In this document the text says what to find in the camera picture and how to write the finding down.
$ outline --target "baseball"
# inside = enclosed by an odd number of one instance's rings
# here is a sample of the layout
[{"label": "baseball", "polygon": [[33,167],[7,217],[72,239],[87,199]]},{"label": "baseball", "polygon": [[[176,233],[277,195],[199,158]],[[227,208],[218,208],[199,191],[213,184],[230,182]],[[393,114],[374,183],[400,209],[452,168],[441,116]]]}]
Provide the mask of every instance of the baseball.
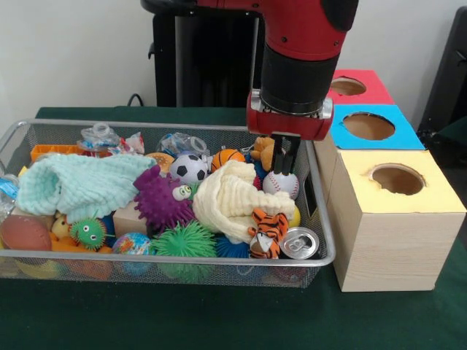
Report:
[{"label": "baseball", "polygon": [[287,192],[293,200],[298,196],[298,179],[294,174],[284,175],[270,172],[263,180],[263,191],[272,195],[279,191]]}]

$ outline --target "black cable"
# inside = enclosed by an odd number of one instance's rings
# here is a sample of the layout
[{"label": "black cable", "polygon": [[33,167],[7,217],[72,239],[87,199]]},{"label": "black cable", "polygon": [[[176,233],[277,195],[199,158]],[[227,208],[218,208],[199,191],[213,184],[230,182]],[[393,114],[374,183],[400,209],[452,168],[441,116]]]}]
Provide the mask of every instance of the black cable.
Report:
[{"label": "black cable", "polygon": [[137,98],[138,99],[138,102],[139,102],[139,105],[141,107],[144,107],[144,103],[143,103],[143,100],[141,98],[140,95],[138,95],[137,93],[134,93],[133,95],[131,95],[130,99],[128,100],[128,103],[126,104],[128,107],[131,106],[131,104],[133,103],[133,100]]}]

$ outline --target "googly eyes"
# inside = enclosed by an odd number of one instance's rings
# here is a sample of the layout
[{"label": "googly eyes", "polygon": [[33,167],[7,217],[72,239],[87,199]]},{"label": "googly eyes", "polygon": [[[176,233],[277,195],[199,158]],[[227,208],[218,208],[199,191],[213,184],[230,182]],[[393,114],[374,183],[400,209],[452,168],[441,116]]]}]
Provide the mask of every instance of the googly eyes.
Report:
[{"label": "googly eyes", "polygon": [[176,201],[183,201],[184,199],[189,199],[189,197],[191,196],[191,188],[187,185],[175,187],[172,190],[172,195],[174,196]]}]

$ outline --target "fuzzy cloth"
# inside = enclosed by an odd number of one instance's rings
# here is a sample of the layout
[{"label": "fuzzy cloth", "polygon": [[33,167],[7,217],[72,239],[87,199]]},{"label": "fuzzy cloth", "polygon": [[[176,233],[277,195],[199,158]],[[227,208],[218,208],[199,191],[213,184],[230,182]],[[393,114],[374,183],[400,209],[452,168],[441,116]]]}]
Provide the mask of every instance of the fuzzy cloth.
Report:
[{"label": "fuzzy cloth", "polygon": [[53,155],[20,178],[16,205],[35,215],[66,214],[68,223],[124,208],[138,190],[134,180],[155,165],[150,157]]},{"label": "fuzzy cloth", "polygon": [[251,214],[261,208],[269,215],[284,213],[291,219],[295,202],[286,192],[274,195],[253,186],[256,177],[253,164],[228,161],[209,175],[199,186],[193,199],[196,219],[212,232],[222,232],[230,239],[249,243],[248,228],[256,227]]}]

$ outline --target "cream towel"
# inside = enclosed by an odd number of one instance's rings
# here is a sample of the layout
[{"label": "cream towel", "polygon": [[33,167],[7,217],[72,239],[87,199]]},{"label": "cream towel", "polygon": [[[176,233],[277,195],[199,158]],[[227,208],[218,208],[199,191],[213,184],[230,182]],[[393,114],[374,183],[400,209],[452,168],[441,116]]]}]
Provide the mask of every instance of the cream towel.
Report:
[{"label": "cream towel", "polygon": [[196,219],[212,232],[222,232],[233,241],[249,243],[249,227],[256,227],[251,218],[254,208],[269,215],[284,213],[291,219],[295,202],[286,192],[274,195],[253,186],[256,176],[253,164],[228,161],[199,186],[193,199]]}]

